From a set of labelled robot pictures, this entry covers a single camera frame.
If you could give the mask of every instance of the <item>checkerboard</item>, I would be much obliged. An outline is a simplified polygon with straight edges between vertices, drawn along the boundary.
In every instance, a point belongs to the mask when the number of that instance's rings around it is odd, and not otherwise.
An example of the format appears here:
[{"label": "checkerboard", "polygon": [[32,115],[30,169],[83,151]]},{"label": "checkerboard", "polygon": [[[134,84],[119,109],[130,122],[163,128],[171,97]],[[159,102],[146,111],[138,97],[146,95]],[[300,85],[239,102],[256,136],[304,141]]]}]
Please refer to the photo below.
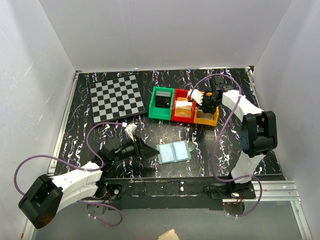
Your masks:
[{"label": "checkerboard", "polygon": [[146,113],[135,75],[92,83],[90,96],[95,124]]}]

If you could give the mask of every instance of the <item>green bin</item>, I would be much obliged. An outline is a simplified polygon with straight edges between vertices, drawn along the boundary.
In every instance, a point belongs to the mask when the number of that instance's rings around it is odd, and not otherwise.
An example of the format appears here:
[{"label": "green bin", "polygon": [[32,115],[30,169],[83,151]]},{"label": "green bin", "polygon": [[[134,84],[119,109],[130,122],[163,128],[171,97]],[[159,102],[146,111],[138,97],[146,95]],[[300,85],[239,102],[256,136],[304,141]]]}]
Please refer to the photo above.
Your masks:
[{"label": "green bin", "polygon": [[[170,108],[155,107],[155,105],[156,105],[156,92],[157,91],[171,93]],[[152,90],[151,101],[149,104],[149,118],[170,121],[171,120],[171,113],[172,113],[172,105],[174,102],[174,96],[175,96],[175,89],[174,88],[154,86],[153,90]]]}]

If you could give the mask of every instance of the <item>plastic bin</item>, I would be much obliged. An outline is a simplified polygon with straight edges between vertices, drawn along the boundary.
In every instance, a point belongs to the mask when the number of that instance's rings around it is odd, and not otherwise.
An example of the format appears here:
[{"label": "plastic bin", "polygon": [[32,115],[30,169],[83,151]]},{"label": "plastic bin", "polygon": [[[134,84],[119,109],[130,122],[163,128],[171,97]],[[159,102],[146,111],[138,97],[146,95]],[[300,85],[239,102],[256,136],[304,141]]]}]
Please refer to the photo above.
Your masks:
[{"label": "plastic bin", "polygon": [[216,107],[215,113],[214,115],[212,115],[211,119],[207,119],[207,118],[200,118],[198,117],[198,108],[195,107],[195,111],[194,111],[194,119],[193,119],[193,123],[195,124],[203,124],[203,125],[209,125],[209,126],[216,126],[218,123],[218,118],[219,118],[219,107]]},{"label": "plastic bin", "polygon": [[[171,102],[170,102],[170,108],[162,108],[162,107],[156,107],[156,92],[162,91],[162,92],[170,92],[171,93]],[[172,106],[174,102],[174,95],[175,95],[175,89],[169,88],[169,87],[161,87],[161,86],[154,86],[152,90],[152,96],[151,101],[149,104],[149,118],[150,119],[161,119],[161,120],[170,120],[171,119],[171,113],[172,113]]]},{"label": "plastic bin", "polygon": [[196,101],[192,101],[191,106],[191,116],[176,116],[176,102],[178,98],[187,98],[188,97],[188,90],[185,89],[175,89],[174,91],[174,99],[173,99],[173,106],[172,106],[172,114],[171,114],[171,121],[175,122],[183,122],[192,124],[195,118],[195,109],[196,109]]}]

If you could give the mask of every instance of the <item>cable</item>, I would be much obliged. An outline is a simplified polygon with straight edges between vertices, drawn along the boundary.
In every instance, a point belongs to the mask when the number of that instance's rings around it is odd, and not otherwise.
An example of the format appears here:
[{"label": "cable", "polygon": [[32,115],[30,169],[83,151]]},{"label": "cable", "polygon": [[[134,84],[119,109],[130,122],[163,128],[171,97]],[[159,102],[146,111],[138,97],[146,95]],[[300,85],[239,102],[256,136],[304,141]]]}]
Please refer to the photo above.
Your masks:
[{"label": "cable", "polygon": [[238,199],[237,199],[236,201],[234,201],[234,202],[231,202],[231,204],[240,204],[240,203],[242,203],[242,201],[244,200],[244,197],[245,197],[245,194],[242,193],[242,194],[238,197]]},{"label": "cable", "polygon": [[107,208],[116,210],[116,211],[119,213],[119,215],[120,215],[120,221],[117,222],[117,223],[111,223],[111,222],[108,222],[108,221],[102,219],[101,217],[98,217],[98,216],[94,215],[94,214],[89,214],[89,215],[90,215],[91,217],[93,217],[94,219],[98,219],[98,220],[100,220],[101,222],[103,222],[103,223],[105,223],[105,224],[107,224],[107,225],[109,225],[109,226],[111,226],[111,227],[116,227],[116,226],[118,226],[118,225],[122,222],[122,220],[123,220],[123,218],[124,218],[123,215],[122,215],[122,213],[121,213],[121,211],[120,211],[118,208],[116,208],[116,207],[114,207],[114,206],[111,206],[111,205],[108,205],[108,204],[105,204],[105,203],[88,202],[88,201],[81,201],[81,200],[78,201],[78,203],[88,204],[88,205],[104,206],[104,207],[107,207]]},{"label": "cable", "polygon": [[[34,155],[34,156],[31,156],[31,157],[28,157],[27,159],[23,160],[19,165],[18,167],[16,168],[15,172],[14,172],[14,176],[13,176],[13,183],[14,183],[14,187],[15,189],[21,194],[21,195],[25,195],[25,193],[19,188],[18,186],[18,182],[17,182],[17,176],[18,176],[18,172],[19,172],[19,169],[22,167],[23,164],[25,164],[26,162],[28,162],[29,160],[31,159],[36,159],[36,158],[48,158],[48,159],[54,159],[54,160],[57,160],[58,162],[60,163],[63,163],[63,164],[66,164],[68,165],[69,167],[71,168],[74,168],[74,169],[78,169],[78,170],[81,170],[81,171],[88,171],[88,172],[94,172],[94,171],[98,171],[100,169],[102,169],[105,165],[105,162],[104,160],[91,148],[90,144],[89,144],[89,135],[91,134],[91,132],[98,126],[101,126],[101,125],[105,125],[105,124],[112,124],[112,125],[120,125],[122,126],[122,123],[119,123],[119,122],[101,122],[101,123],[98,123],[96,125],[94,125],[92,128],[90,128],[90,130],[88,131],[87,135],[86,135],[86,139],[85,139],[85,142],[86,142],[86,145],[88,146],[89,150],[101,161],[101,166],[99,168],[95,168],[95,169],[85,169],[85,168],[81,168],[81,167],[78,167],[76,165],[73,165],[67,161],[64,161],[62,159],[59,159],[57,157],[54,157],[54,156],[50,156],[50,155]],[[120,221],[118,223],[110,223],[108,221],[105,221],[104,219],[102,219],[101,217],[98,217],[98,216],[95,216],[93,214],[90,214],[91,216],[94,217],[94,219],[98,219],[100,220],[101,222],[111,226],[111,227],[116,227],[118,226],[122,220],[123,220],[123,215],[122,213],[120,212],[119,209],[117,209],[116,207],[114,206],[111,206],[111,205],[107,205],[107,204],[104,204],[104,203],[98,203],[98,202],[87,202],[87,201],[81,201],[79,200],[78,203],[82,203],[82,204],[89,204],[89,205],[99,205],[99,206],[105,206],[107,208],[110,208],[110,209],[113,209],[113,210],[116,210],[119,214],[120,214]]]},{"label": "cable", "polygon": [[204,80],[206,80],[206,79],[209,79],[209,78],[211,78],[211,77],[214,77],[214,76],[223,76],[223,77],[226,77],[226,78],[230,79],[230,80],[237,86],[237,88],[238,88],[238,90],[239,90],[240,96],[238,97],[238,100],[236,101],[236,104],[235,104],[234,108],[232,109],[231,113],[229,114],[228,118],[226,119],[226,121],[225,121],[225,123],[224,123],[224,125],[223,125],[223,127],[222,127],[222,129],[221,129],[221,131],[220,131],[220,134],[219,134],[219,136],[218,136],[218,138],[217,138],[217,140],[216,140],[216,144],[215,144],[215,146],[214,146],[214,151],[213,151],[213,156],[212,156],[212,173],[213,173],[213,176],[214,176],[218,181],[223,182],[223,183],[234,182],[234,181],[236,181],[236,180],[240,180],[240,179],[244,179],[244,178],[250,178],[250,177],[253,178],[253,179],[255,179],[255,180],[257,180],[257,182],[258,182],[258,184],[259,184],[259,186],[260,186],[260,195],[259,195],[259,198],[258,198],[258,200],[256,201],[255,205],[254,205],[249,211],[247,211],[246,213],[243,213],[243,214],[241,214],[241,215],[233,215],[234,217],[244,217],[244,216],[250,214],[253,210],[255,210],[256,207],[257,207],[257,206],[259,205],[259,203],[260,203],[260,200],[261,200],[261,197],[262,197],[262,185],[261,185],[260,180],[259,180],[256,176],[250,176],[250,175],[238,176],[238,177],[233,178],[233,179],[221,179],[221,178],[219,178],[219,177],[217,176],[217,174],[215,173],[215,157],[216,157],[216,154],[217,154],[217,150],[218,150],[218,146],[219,146],[219,143],[220,143],[220,139],[221,139],[222,135],[224,134],[224,132],[225,132],[225,130],[226,130],[226,127],[227,127],[228,123],[230,122],[232,115],[235,113],[235,111],[236,111],[236,109],[237,109],[237,107],[238,107],[238,105],[239,105],[239,102],[240,102],[240,100],[241,100],[241,98],[242,98],[242,89],[241,89],[241,86],[240,86],[239,83],[236,82],[236,80],[235,80],[233,77],[231,77],[231,76],[229,76],[229,75],[225,75],[225,74],[215,73],[215,74],[208,75],[208,76],[204,77],[203,79],[201,79],[200,81],[198,81],[198,82],[195,84],[195,86],[193,87],[193,89],[191,90],[190,96],[192,95],[192,93],[193,93],[193,91],[195,90],[195,88],[196,88],[202,81],[204,81]]},{"label": "cable", "polygon": [[102,204],[104,204],[104,203],[106,202],[107,198],[109,198],[109,197],[110,197],[110,192],[108,191],[108,192],[105,194],[105,197],[104,197],[104,200],[103,200]]}]

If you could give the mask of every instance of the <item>metal frame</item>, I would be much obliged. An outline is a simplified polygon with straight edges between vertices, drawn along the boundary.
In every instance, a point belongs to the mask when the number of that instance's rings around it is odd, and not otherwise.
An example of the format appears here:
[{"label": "metal frame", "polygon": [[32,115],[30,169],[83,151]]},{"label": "metal frame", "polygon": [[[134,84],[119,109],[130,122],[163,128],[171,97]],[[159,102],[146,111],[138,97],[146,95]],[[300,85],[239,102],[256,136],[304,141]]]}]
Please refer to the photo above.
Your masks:
[{"label": "metal frame", "polygon": [[[259,196],[260,186],[258,182],[252,181],[255,195]],[[263,202],[272,201],[300,201],[294,181],[261,181]],[[225,203],[234,202],[234,199],[223,199]],[[245,202],[255,202],[256,199],[244,199]]]},{"label": "metal frame", "polygon": [[[249,67],[245,68],[247,75],[249,77],[250,83],[252,84],[252,88],[253,88],[253,92],[257,101],[258,106],[260,106],[259,101],[258,101],[258,97],[257,97],[257,93],[256,93],[256,89],[255,89],[255,85],[254,85],[254,79],[253,79],[253,73],[251,71],[251,69]],[[75,93],[75,89],[76,89],[76,84],[78,81],[78,76],[79,73],[81,73],[81,71],[77,71],[74,77],[74,82],[73,82],[73,86],[71,89],[71,93],[64,111],[64,115],[63,115],[63,119],[62,119],[62,123],[61,123],[61,127],[59,130],[59,134],[58,134],[58,138],[57,138],[57,142],[53,151],[53,156],[57,157],[59,155],[59,150],[61,148],[61,144],[62,144],[62,139],[64,136],[64,132],[65,132],[65,127],[67,124],[67,120],[68,120],[68,116],[69,116],[69,112],[70,112],[70,107],[72,104],[72,100],[73,100],[73,96]],[[49,165],[49,169],[48,169],[48,175],[49,176],[53,176],[55,169],[56,169],[56,165],[57,165],[57,161],[56,160],[51,160],[50,165]],[[257,182],[252,182],[253,183],[253,187],[255,190],[256,195],[259,195],[260,193],[260,186]],[[292,206],[292,211],[294,213],[297,225],[299,227],[301,236],[303,240],[312,240],[312,236],[307,224],[307,221],[305,219],[302,207],[301,207],[301,200],[300,200],[300,196],[298,194],[297,188],[294,184],[294,181],[261,181],[262,184],[262,198],[261,201],[265,201],[265,202],[274,202],[274,201],[290,201],[291,202],[291,206]],[[223,199],[224,202],[233,202],[234,199]],[[245,202],[249,202],[249,201],[255,201],[255,199],[245,199]],[[28,220],[26,227],[24,229],[24,233],[23,233],[23,237],[22,240],[31,240],[33,235],[35,232],[35,227],[32,225],[32,223]]]}]

